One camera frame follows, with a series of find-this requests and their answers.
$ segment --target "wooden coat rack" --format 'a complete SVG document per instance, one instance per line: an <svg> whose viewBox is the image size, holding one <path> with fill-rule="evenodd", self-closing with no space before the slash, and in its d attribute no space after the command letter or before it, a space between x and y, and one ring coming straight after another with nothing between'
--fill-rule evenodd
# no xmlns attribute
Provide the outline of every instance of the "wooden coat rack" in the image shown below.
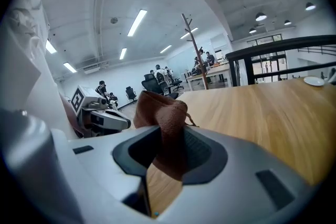
<svg viewBox="0 0 336 224"><path fill-rule="evenodd" d="M191 24L191 22L192 22L192 19L190 19L190 22L188 23L188 21L187 21L188 18L186 18L186 17L184 16L183 13L182 13L182 18L183 18L183 20L184 20L184 22L185 22L185 25L186 25L185 31L186 31L187 33L189 33L190 36L191 36L191 40L188 39L187 41L191 41L191 42L194 44L194 48L195 48L195 51L196 51L196 54L197 54L197 58L198 58L198 63L200 64L200 68L201 68L202 75L203 75L204 86L205 86L205 89L208 90L209 87L208 87L208 82L206 81L206 77L205 77L206 74L205 74L205 70L204 70L204 67L203 67L203 61L202 61L201 55L200 55L200 53L199 53L199 50L198 50L198 48L197 48L197 45L196 45L196 42L195 42L194 35L193 35L193 33L191 32L191 29L190 29L190 24Z"/></svg>

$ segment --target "metal railing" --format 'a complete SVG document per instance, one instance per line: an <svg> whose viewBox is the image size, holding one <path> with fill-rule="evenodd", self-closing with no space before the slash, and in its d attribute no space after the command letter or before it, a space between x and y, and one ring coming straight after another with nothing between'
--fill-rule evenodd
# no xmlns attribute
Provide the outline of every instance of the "metal railing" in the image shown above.
<svg viewBox="0 0 336 224"><path fill-rule="evenodd" d="M319 65L291 68L291 69L269 72L269 73L262 73L262 74L254 74L253 66L252 66L253 63L251 59L251 57L254 57L254 56L270 54L270 53L278 52L278 51L293 50L293 49L308 49L309 48L309 52L311 52L310 47L323 47L322 49L320 49L320 51L325 53L327 51L325 51L324 47L327 45L335 46L334 44L336 44L336 35L324 35L324 36L311 36L311 37L299 37L299 38L285 39L281 41L270 42L267 44L253 46L253 47L249 47L246 49L230 52L229 54L226 55L226 58L228 59L229 65L230 65L232 84L234 87L239 85L237 82L236 68L235 68L235 62L237 62L238 60L244 60L245 62L247 82L249 85L255 84L255 80L258 78L272 77L272 76L278 76L282 74L289 74L289 73L319 69L319 68L324 68L324 67L336 66L336 61L333 61L333 62L323 63Z"/></svg>
<svg viewBox="0 0 336 224"><path fill-rule="evenodd" d="M315 46L298 49L298 52L308 52L316 54L325 54L336 56L336 45L326 45L326 46Z"/></svg>

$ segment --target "wooden table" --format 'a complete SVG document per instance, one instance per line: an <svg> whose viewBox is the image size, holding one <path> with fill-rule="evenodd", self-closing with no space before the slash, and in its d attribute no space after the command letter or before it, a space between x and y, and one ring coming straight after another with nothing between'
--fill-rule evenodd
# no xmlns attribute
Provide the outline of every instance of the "wooden table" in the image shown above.
<svg viewBox="0 0 336 224"><path fill-rule="evenodd" d="M303 79L185 92L178 98L201 128L252 141L315 185L336 157L336 86L314 87ZM153 212L180 193L177 182L151 166Z"/></svg>
<svg viewBox="0 0 336 224"><path fill-rule="evenodd" d="M209 71L206 72L205 77L206 78L207 77L213 77L215 75L220 75L220 74L222 74L223 77L227 79L227 83L228 83L229 87L232 87L230 66L227 65L227 64L211 68ZM190 91L193 91L193 87L192 87L191 82L193 80L198 80L198 79L202 79L203 85L205 87L205 81L203 79L202 74L196 75L196 76L190 76L190 77L186 78Z"/></svg>

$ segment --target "office chair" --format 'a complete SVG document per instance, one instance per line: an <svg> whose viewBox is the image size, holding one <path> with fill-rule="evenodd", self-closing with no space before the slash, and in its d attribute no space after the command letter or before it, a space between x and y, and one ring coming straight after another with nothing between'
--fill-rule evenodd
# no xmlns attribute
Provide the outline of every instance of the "office chair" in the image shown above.
<svg viewBox="0 0 336 224"><path fill-rule="evenodd" d="M177 86L175 89L173 89L173 91L175 91L175 90L177 91L179 88L184 89L184 87L181 86L180 83L182 83L182 80L180 80L180 78L175 79L175 81L173 81L172 84L173 84L174 86Z"/></svg>
<svg viewBox="0 0 336 224"><path fill-rule="evenodd" d="M158 94L164 95L163 90L161 89L159 83L157 82L156 78L152 74L146 74L144 75L145 80L141 81L141 84L144 86L144 88L150 92L156 92ZM170 94L167 94L165 96L169 96L173 99L176 99L179 95L178 92L172 92Z"/></svg>
<svg viewBox="0 0 336 224"><path fill-rule="evenodd" d="M137 97L136 93L133 91L133 88L130 86L126 88L126 95L129 100L133 100L132 102L134 102L135 97Z"/></svg>

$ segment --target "smoke detector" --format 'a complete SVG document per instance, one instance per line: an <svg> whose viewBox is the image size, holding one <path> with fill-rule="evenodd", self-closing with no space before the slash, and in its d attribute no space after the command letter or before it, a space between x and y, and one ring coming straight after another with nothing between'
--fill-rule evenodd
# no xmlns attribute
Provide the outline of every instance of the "smoke detector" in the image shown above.
<svg viewBox="0 0 336 224"><path fill-rule="evenodd" d="M118 22L118 18L114 17L111 19L111 24L116 24Z"/></svg>

